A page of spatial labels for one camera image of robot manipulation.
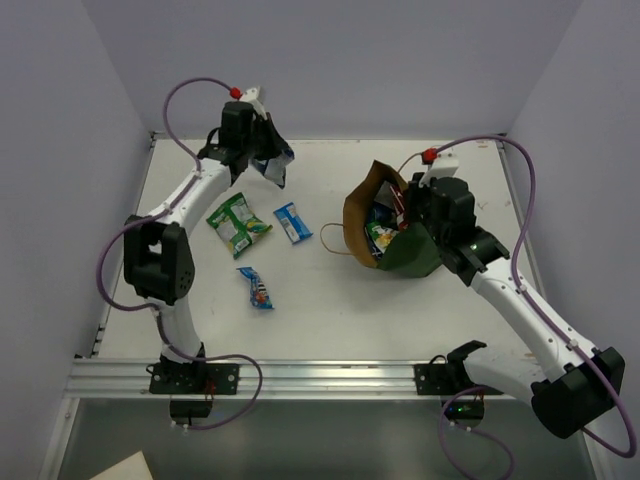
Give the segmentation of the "dark blue snack packet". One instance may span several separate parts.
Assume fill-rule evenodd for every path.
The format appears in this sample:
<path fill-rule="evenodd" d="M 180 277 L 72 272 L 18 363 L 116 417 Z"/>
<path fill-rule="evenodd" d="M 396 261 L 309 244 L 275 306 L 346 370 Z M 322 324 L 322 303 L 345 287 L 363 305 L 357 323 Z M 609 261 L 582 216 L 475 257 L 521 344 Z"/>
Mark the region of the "dark blue snack packet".
<path fill-rule="evenodd" d="M 284 189 L 286 186 L 286 168 L 295 159 L 295 154 L 288 142 L 279 134 L 274 123 L 273 133 L 275 140 L 275 157 L 266 161 L 252 160 L 250 164 L 265 179 L 280 189 Z"/>

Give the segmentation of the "green paper bag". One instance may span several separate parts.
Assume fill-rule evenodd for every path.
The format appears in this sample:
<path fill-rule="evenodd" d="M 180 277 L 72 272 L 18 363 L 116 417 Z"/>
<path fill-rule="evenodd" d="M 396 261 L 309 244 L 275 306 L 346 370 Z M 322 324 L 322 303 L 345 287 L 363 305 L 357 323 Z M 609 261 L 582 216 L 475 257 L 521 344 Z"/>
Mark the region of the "green paper bag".
<path fill-rule="evenodd" d="M 344 200 L 342 221 L 338 224 L 346 245 L 342 254 L 370 269 L 424 278 L 441 265 L 441 260 L 433 238 L 420 222 L 412 222 L 390 237 L 381 255 L 372 252 L 375 241 L 367 229 L 369 214 L 379 191 L 390 188 L 405 196 L 409 185 L 396 169 L 375 160 L 364 180 Z"/>

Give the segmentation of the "green snack packet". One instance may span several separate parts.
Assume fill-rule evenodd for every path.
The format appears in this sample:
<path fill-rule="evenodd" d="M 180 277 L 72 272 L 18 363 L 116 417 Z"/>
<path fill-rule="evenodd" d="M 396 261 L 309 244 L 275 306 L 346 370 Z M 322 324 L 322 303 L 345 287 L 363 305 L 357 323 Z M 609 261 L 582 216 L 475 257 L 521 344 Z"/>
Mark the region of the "green snack packet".
<path fill-rule="evenodd" d="M 243 193 L 236 193 L 224 201 L 207 219 L 234 259 L 272 230 L 259 219 Z"/>

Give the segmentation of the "blue M&M's packet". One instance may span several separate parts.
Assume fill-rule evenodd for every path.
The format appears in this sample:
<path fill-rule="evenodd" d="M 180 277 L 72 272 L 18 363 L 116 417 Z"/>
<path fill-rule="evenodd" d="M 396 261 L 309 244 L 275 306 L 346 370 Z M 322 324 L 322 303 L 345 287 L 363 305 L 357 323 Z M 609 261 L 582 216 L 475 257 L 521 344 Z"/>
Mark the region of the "blue M&M's packet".
<path fill-rule="evenodd" d="M 268 290 L 258 272 L 252 267 L 239 267 L 237 271 L 249 281 L 249 300 L 256 309 L 272 310 L 274 308 Z"/>

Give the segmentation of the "green yellow candy packet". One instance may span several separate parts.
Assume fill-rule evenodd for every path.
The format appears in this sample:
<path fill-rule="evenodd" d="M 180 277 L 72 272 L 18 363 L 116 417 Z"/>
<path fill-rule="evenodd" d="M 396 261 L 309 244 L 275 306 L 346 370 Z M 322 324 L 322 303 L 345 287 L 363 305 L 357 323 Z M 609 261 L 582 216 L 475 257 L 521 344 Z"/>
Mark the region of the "green yellow candy packet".
<path fill-rule="evenodd" d="M 373 221 L 366 225 L 366 233 L 372 242 L 374 251 L 378 255 L 383 255 L 399 231 Z"/>

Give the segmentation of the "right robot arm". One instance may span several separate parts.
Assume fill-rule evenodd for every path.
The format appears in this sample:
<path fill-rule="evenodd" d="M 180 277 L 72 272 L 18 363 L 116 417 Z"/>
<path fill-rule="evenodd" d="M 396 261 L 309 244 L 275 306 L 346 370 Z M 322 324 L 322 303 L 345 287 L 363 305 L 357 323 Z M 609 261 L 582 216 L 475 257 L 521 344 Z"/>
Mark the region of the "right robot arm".
<path fill-rule="evenodd" d="M 533 355 L 521 360 L 503 347 L 469 341 L 447 356 L 449 387 L 464 393 L 485 385 L 516 398 L 561 439 L 611 410 L 622 386 L 623 357 L 579 334 L 513 268 L 506 247 L 477 226 L 468 184 L 416 173 L 407 194 L 410 220 L 432 235 L 443 265 L 486 300 Z"/>

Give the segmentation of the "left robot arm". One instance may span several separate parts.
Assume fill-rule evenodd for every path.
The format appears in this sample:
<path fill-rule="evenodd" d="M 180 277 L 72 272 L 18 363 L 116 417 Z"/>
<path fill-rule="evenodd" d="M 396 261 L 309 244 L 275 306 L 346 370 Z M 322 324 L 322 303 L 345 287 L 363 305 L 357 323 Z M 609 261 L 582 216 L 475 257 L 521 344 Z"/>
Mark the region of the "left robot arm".
<path fill-rule="evenodd" d="M 185 392 L 201 390 L 208 379 L 188 302 L 195 280 L 189 237 L 249 160 L 275 151 L 270 134 L 270 117 L 256 100 L 226 103 L 209 156 L 196 159 L 192 173 L 162 205 L 126 223 L 124 279 L 151 310 L 163 343 L 161 358 L 176 364 L 172 379 Z"/>

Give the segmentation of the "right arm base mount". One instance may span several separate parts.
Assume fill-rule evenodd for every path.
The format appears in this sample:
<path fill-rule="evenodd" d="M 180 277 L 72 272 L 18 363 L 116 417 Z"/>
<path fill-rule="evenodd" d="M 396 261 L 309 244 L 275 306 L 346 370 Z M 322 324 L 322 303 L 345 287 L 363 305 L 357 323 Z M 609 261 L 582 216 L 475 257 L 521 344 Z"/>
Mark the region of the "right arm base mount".
<path fill-rule="evenodd" d="M 444 355 L 436 355 L 427 363 L 413 365 L 414 382 L 418 395 L 437 396 L 441 405 L 446 400 L 463 390 L 476 387 L 467 374 L 463 371 L 460 362 L 449 361 Z M 485 398 L 489 395 L 502 395 L 502 392 L 487 388 L 476 392 L 471 399 L 455 400 L 445 411 L 445 416 L 450 421 L 467 426 L 477 426 L 485 415 Z"/>

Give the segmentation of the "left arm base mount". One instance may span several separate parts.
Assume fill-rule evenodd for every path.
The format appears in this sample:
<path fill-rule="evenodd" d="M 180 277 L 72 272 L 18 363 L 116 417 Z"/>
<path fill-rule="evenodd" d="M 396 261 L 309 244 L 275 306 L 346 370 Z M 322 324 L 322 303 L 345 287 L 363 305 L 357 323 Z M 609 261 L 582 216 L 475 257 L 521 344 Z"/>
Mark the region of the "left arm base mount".
<path fill-rule="evenodd" d="M 236 363 L 176 363 L 161 358 L 146 367 L 154 395 L 195 395 L 196 400 L 171 400 L 169 414 L 178 424 L 192 425 L 211 413 L 216 395 L 235 395 L 240 366 Z"/>

